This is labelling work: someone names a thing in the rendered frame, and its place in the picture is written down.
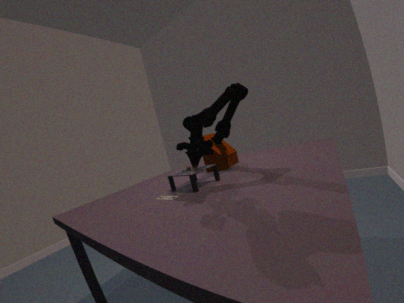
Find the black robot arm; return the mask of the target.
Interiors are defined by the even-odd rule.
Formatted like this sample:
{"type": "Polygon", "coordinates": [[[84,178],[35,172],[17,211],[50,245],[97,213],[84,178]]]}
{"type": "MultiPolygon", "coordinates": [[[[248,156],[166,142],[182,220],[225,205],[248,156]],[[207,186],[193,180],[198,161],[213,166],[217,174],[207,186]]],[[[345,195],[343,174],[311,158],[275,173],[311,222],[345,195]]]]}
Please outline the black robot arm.
{"type": "MultiPolygon", "coordinates": [[[[248,94],[248,89],[241,85],[240,83],[232,84],[227,87],[225,92],[215,101],[215,103],[210,107],[204,109],[204,111],[184,118],[183,126],[189,130],[190,134],[203,134],[203,127],[210,127],[215,119],[216,115],[225,107],[225,105],[230,100],[225,116],[216,125],[216,134],[211,138],[216,144],[223,144],[224,138],[227,138],[230,134],[231,120],[235,113],[235,110],[241,100],[245,98],[248,94]]],[[[200,146],[205,149],[210,149],[213,147],[212,140],[203,140],[197,136],[194,141],[194,146],[200,146]]]]}

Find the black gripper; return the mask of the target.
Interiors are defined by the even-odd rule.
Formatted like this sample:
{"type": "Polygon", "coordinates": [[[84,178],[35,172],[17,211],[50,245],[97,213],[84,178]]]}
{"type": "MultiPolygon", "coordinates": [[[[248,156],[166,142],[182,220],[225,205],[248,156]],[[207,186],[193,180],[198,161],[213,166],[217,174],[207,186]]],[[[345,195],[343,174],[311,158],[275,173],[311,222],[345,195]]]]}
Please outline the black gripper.
{"type": "Polygon", "coordinates": [[[193,167],[196,165],[198,166],[199,161],[203,155],[212,155],[213,154],[213,149],[205,149],[200,146],[194,146],[194,141],[197,136],[201,139],[202,135],[201,134],[191,134],[189,137],[190,144],[186,142],[182,142],[177,144],[177,150],[182,151],[183,149],[187,150],[187,155],[190,159],[190,162],[193,167]]]}

